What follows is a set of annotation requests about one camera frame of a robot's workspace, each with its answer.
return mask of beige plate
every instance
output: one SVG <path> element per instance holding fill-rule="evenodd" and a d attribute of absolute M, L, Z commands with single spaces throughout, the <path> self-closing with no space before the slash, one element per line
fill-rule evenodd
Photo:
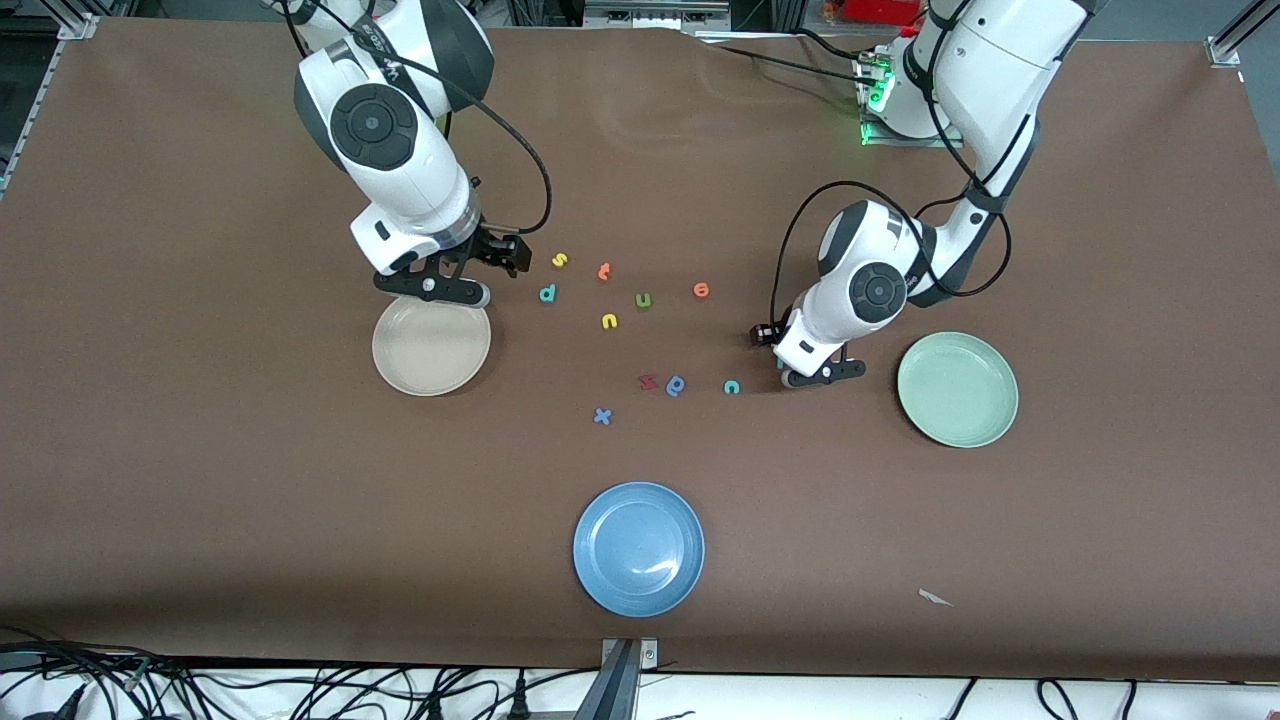
<path fill-rule="evenodd" d="M 492 338 L 484 310 L 398 297 L 374 328 L 374 364 L 401 392 L 444 395 L 475 377 Z"/>

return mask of red container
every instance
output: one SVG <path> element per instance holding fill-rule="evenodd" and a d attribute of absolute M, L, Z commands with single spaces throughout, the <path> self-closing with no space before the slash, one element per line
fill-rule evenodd
<path fill-rule="evenodd" d="M 920 0 L 845 0 L 846 20 L 882 26 L 909 26 L 920 12 Z"/>

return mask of brown table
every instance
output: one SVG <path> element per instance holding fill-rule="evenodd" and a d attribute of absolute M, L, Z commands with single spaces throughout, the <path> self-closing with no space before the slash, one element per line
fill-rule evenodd
<path fill-rule="evenodd" d="M 0 618 L 172 653 L 566 666 L 657 635 L 695 670 L 1276 678 L 1280 193 L 1235 72 L 1192 44 L 1078 47 L 1007 275 L 858 342 L 865 378 L 790 392 L 744 338 L 799 201 L 852 177 L 914 208 L 954 164 L 859 146 L 838 81 L 673 32 L 493 44 L 489 99 L 556 211 L 527 277 L 476 273 L 494 351 L 434 400 L 374 370 L 388 299 L 346 229 L 366 201 L 294 118 L 283 28 L 108 19 L 69 47 L 0 204 Z M 518 146 L 475 111 L 454 132 L 489 217 L 536 217 Z M 797 228 L 785 302 L 837 195 Z M 897 360 L 942 329 L 1018 374 L 989 447 L 897 406 Z M 591 497 L 639 478 L 708 538 L 692 596 L 643 621 L 570 557 Z"/>

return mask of green plate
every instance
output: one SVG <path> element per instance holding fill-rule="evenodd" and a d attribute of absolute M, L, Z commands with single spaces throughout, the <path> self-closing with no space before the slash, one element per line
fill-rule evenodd
<path fill-rule="evenodd" d="M 937 333 L 906 351 L 897 368 L 897 398 L 931 438 L 982 447 L 1014 424 L 1018 380 L 995 347 L 972 334 Z"/>

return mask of plate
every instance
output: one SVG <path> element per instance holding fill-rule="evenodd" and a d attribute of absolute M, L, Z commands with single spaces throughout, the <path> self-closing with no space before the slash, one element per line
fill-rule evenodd
<path fill-rule="evenodd" d="M 1018 415 L 1018 380 L 995 347 L 965 333 L 922 338 L 897 368 L 906 416 L 951 447 L 996 442 Z"/>
<path fill-rule="evenodd" d="M 403 393 L 444 395 L 480 372 L 492 340 L 483 309 L 398 297 L 374 328 L 374 365 Z"/>
<path fill-rule="evenodd" d="M 653 618 L 689 597 L 705 543 L 694 509 L 655 483 L 614 486 L 591 501 L 573 536 L 582 588 L 611 612 Z"/>

